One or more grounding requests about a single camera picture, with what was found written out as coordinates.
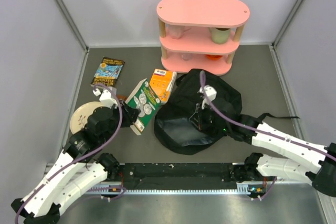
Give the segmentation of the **green paperback book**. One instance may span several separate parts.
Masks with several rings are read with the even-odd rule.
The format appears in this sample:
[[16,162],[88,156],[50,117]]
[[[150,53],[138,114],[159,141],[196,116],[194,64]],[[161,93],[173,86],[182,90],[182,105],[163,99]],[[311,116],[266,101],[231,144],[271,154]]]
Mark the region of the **green paperback book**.
[[150,87],[148,79],[145,78],[136,85],[126,103],[131,108],[140,111],[130,128],[136,135],[141,135],[161,105],[161,100]]

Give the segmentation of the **black student backpack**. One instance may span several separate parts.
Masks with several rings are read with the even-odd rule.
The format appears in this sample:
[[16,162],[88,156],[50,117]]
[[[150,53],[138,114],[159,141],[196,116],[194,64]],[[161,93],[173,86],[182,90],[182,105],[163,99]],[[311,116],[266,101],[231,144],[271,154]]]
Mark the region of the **black student backpack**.
[[[192,69],[176,80],[176,88],[169,100],[157,112],[154,119],[154,135],[162,145],[171,151],[194,155],[205,150],[225,136],[208,136],[198,131],[194,126],[194,111],[197,103],[202,103],[203,97],[199,93],[200,69]],[[220,111],[233,110],[242,114],[241,94],[220,77],[205,72],[206,85],[216,91],[213,105]],[[263,113],[264,119],[271,116]]]

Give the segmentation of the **orange paperback book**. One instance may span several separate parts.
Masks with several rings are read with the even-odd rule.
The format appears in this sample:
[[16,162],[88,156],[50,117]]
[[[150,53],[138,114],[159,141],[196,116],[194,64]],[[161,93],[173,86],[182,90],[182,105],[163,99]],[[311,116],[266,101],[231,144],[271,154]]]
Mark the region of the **orange paperback book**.
[[150,86],[159,97],[162,104],[166,104],[177,77],[176,71],[155,69],[150,80]]

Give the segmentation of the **169-storey treehouse book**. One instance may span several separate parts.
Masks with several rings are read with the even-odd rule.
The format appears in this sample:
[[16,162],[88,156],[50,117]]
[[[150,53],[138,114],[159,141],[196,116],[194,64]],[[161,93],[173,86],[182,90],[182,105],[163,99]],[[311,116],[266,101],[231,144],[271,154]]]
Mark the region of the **169-storey treehouse book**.
[[115,87],[124,65],[125,62],[123,60],[103,57],[93,76],[91,86],[104,84],[107,87]]

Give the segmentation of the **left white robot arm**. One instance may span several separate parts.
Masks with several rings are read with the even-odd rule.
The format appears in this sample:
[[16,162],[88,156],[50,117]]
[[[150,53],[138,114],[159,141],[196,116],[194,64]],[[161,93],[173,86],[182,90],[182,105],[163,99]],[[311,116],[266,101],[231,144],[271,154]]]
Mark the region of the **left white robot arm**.
[[13,200],[15,222],[57,223],[61,215],[94,185],[114,180],[119,175],[119,162],[112,154],[101,154],[79,177],[84,168],[116,136],[122,127],[130,127],[140,111],[125,103],[111,108],[100,106],[87,116],[82,129],[73,133],[53,167],[27,196]]

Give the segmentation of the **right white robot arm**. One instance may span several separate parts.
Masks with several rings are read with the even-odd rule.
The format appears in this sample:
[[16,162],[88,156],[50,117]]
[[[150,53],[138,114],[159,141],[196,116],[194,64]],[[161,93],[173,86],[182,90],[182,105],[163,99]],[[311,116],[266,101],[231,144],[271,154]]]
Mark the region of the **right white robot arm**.
[[252,180],[281,177],[311,185],[317,191],[335,197],[335,143],[328,146],[306,142],[286,134],[255,118],[233,110],[220,111],[205,102],[197,104],[194,116],[200,129],[209,125],[236,141],[279,154],[252,154],[245,161],[245,174]]

